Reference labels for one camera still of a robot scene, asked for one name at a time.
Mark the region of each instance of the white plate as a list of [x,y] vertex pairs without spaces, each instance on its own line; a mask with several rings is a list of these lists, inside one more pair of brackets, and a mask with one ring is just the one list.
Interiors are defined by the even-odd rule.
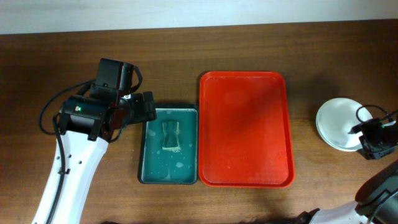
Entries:
[[[362,148],[359,137],[362,133],[348,134],[360,122],[356,110],[362,105],[347,98],[335,98],[324,103],[317,113],[317,129],[322,139],[335,149],[354,152]],[[359,118],[367,121],[372,115],[366,108],[360,109]]]

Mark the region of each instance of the wood grain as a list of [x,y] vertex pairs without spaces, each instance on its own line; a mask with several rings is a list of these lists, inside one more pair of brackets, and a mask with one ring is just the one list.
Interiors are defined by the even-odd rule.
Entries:
[[[142,185],[141,125],[110,145],[98,166],[82,223],[237,223],[295,217],[354,199],[360,186],[396,160],[366,161],[324,143],[319,106],[344,96],[398,107],[398,21],[321,22],[188,29],[115,30],[0,36],[0,222],[32,221],[49,176],[55,138],[37,127],[56,92],[92,79],[101,57],[138,65],[140,91],[156,101],[198,100],[209,70],[272,70],[287,83],[296,178],[280,190]],[[50,117],[68,96],[44,116]]]

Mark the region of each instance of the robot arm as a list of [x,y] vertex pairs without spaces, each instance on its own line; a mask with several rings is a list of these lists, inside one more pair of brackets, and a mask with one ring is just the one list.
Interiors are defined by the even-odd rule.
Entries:
[[363,184],[355,201],[334,209],[303,212],[286,224],[395,224],[397,220],[398,161],[395,161]]
[[[67,131],[61,136],[66,155],[66,173],[52,223],[79,223],[94,172],[109,143],[102,138],[88,141],[87,134]],[[61,175],[60,150],[57,144],[50,177],[45,186],[33,224],[46,223]]]
[[[358,108],[356,112],[357,118],[358,111],[364,107],[365,106]],[[384,118],[374,118],[368,121],[361,121],[358,118],[361,123],[354,126],[350,134],[362,132],[363,135],[359,137],[362,149],[358,152],[366,159],[380,159],[394,152],[398,143],[398,124],[392,119],[392,116],[396,113],[398,113],[398,111],[387,114]],[[382,121],[385,119],[388,119],[389,123],[382,124]]]
[[[131,87],[133,71],[139,82]],[[156,119],[152,92],[131,94],[141,82],[134,65],[101,59],[95,83],[63,103],[53,119],[57,148],[33,224],[79,223],[95,170],[109,143],[117,140],[111,139],[114,131],[119,129],[119,136],[129,124]]]

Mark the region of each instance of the red plastic tray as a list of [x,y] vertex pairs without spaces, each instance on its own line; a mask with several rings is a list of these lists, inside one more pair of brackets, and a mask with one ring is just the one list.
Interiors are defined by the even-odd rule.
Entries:
[[276,72],[208,72],[200,80],[199,176],[217,187],[294,180],[285,81]]

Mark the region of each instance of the teal tray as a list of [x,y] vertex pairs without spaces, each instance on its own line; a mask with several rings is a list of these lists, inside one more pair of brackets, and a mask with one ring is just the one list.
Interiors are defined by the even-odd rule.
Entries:
[[[138,179],[143,184],[194,184],[197,181],[198,111],[191,105],[157,105],[157,119],[143,125]],[[163,122],[176,121],[179,150],[164,145]]]

